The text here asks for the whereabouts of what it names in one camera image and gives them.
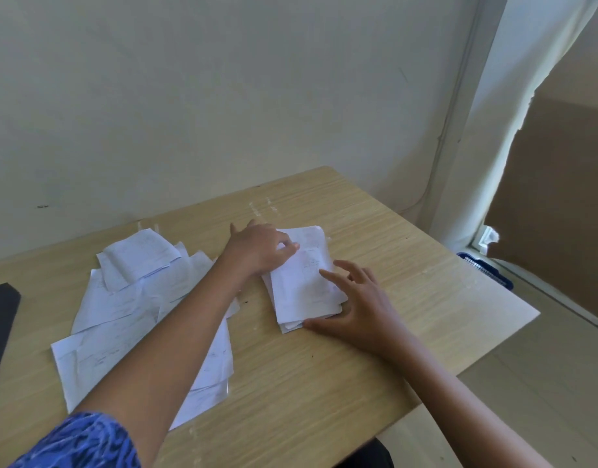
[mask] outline finger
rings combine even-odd
[[[299,243],[293,243],[291,241],[290,244],[287,244],[283,248],[280,248],[279,250],[277,250],[276,251],[277,256],[279,257],[279,260],[281,261],[279,263],[280,266],[282,264],[284,264],[286,261],[288,261],[289,257],[291,257],[293,254],[295,254],[298,249],[299,249]]]
[[[318,271],[321,276],[327,279],[330,283],[334,283],[338,289],[349,295],[351,289],[353,289],[353,283],[349,279],[342,277],[337,273],[326,271],[325,269],[319,269]]]
[[[368,276],[364,273],[362,268],[352,261],[345,261],[343,259],[334,259],[334,266],[340,267],[345,271],[349,271],[353,280],[358,284],[368,281]]]
[[[293,240],[291,240],[290,237],[282,231],[277,232],[277,242],[284,243],[286,246],[293,244]]]
[[[377,276],[375,276],[375,273],[373,273],[373,270],[370,267],[363,267],[362,270],[373,283],[379,285]]]
[[[320,335],[333,336],[339,338],[341,336],[342,327],[344,325],[344,317],[334,315],[329,318],[309,318],[303,321],[303,328],[306,328],[314,333]]]

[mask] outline wood grain surface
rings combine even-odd
[[[409,327],[458,374],[537,316],[331,168],[319,168],[154,218],[172,243],[217,256],[229,223],[320,225],[334,258],[372,267]],[[50,344],[69,335],[95,254],[137,223],[0,261],[22,294],[0,366],[0,466],[66,416]],[[388,366],[343,343],[280,333],[262,280],[229,322],[235,373],[221,404],[172,431],[158,467],[329,467],[418,405]]]

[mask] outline white wall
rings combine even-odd
[[[598,9],[537,94],[598,108]]]
[[[442,192],[421,211],[425,230],[447,247],[460,250],[474,236],[535,89],[596,6],[598,0],[507,1]]]
[[[476,2],[0,0],[0,258],[322,164],[406,208]]]

